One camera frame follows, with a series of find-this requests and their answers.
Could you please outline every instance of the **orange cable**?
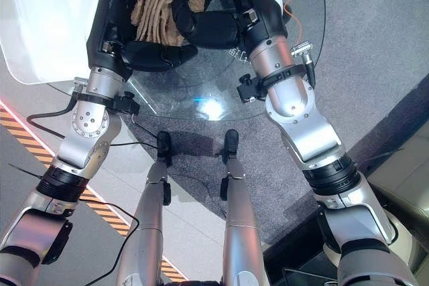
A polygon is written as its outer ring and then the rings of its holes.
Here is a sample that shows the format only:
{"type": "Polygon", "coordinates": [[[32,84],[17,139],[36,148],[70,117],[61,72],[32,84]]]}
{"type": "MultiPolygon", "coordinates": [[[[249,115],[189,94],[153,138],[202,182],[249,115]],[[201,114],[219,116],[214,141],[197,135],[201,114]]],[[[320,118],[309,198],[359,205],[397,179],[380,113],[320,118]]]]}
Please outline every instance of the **orange cable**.
{"type": "Polygon", "coordinates": [[[290,17],[292,17],[292,18],[294,18],[295,19],[295,21],[296,21],[296,23],[298,24],[298,27],[300,28],[300,33],[299,33],[299,35],[298,35],[298,39],[296,40],[296,43],[295,43],[295,46],[297,46],[299,43],[300,43],[300,41],[301,41],[301,38],[302,38],[302,33],[303,33],[303,30],[302,30],[302,24],[301,24],[301,21],[293,14],[293,13],[290,13],[287,9],[286,9],[286,5],[289,3],[289,2],[291,2],[292,0],[287,0],[285,3],[284,3],[284,5],[283,5],[283,10],[290,16],[290,17]]]}

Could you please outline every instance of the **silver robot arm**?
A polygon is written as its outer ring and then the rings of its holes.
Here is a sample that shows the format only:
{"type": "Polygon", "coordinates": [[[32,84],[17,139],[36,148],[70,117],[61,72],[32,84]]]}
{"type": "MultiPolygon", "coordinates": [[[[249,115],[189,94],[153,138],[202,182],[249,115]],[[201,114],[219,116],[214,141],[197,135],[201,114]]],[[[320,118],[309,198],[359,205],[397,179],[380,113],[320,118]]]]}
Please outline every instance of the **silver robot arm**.
{"type": "Polygon", "coordinates": [[[323,235],[342,254],[339,285],[417,285],[407,265],[387,247],[395,230],[367,180],[316,107],[310,44],[292,49],[303,65],[292,58],[282,0],[235,0],[235,5],[257,75],[241,79],[241,99],[252,101],[252,90],[253,97],[266,94],[267,116],[280,128],[286,149],[322,208],[323,235]]]}
{"type": "Polygon", "coordinates": [[[72,230],[67,218],[121,129],[119,116],[107,105],[122,85],[122,77],[112,71],[91,71],[86,90],[78,94],[69,133],[3,235],[0,285],[35,285],[40,265],[60,256],[72,230]]]}

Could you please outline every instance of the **white panel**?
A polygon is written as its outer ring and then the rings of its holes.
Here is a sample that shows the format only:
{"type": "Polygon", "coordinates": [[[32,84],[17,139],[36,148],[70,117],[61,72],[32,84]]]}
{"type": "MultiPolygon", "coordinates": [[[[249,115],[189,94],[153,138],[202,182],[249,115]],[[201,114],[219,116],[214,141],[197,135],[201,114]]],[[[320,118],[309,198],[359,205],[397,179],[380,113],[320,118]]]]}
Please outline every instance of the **white panel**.
{"type": "Polygon", "coordinates": [[[86,37],[98,0],[1,0],[0,44],[24,84],[88,77],[86,37]]]}

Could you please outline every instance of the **orange striped tape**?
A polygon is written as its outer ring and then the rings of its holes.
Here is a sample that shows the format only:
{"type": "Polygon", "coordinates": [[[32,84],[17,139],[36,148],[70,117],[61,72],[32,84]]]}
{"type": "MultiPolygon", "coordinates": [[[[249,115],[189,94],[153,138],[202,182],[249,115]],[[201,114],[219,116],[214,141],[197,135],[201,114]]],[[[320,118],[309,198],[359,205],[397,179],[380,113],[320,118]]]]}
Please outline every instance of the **orange striped tape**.
{"type": "MultiPolygon", "coordinates": [[[[52,151],[19,120],[14,113],[0,101],[0,124],[2,124],[31,154],[49,167],[53,159],[52,151]]],[[[98,202],[105,202],[90,186],[82,194],[82,198],[98,202]]],[[[127,236],[129,224],[112,207],[86,202],[104,221],[106,221],[121,236],[127,236]]],[[[181,273],[166,257],[162,257],[161,271],[171,281],[187,281],[188,278],[181,273]]]]}

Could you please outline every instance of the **glass table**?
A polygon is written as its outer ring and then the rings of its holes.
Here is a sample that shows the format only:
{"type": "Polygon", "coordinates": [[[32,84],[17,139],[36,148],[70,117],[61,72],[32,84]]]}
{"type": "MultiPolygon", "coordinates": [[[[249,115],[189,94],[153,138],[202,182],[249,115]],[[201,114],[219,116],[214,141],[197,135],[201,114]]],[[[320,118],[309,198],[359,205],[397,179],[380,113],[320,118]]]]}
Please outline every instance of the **glass table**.
{"type": "MultiPolygon", "coordinates": [[[[291,0],[293,14],[302,26],[300,42],[313,44],[312,56],[319,57],[324,37],[324,0],[291,0]]],[[[208,10],[221,10],[225,3],[214,0],[208,10]]],[[[294,18],[286,25],[288,42],[292,47],[300,35],[294,18]]],[[[168,72],[135,72],[125,90],[135,93],[140,113],[174,119],[204,119],[233,121],[261,114],[264,103],[256,100],[242,104],[237,92],[239,78],[254,75],[247,53],[232,50],[198,49],[198,55],[189,62],[168,72]]],[[[71,92],[70,82],[51,83],[64,92],[71,92]]]]}

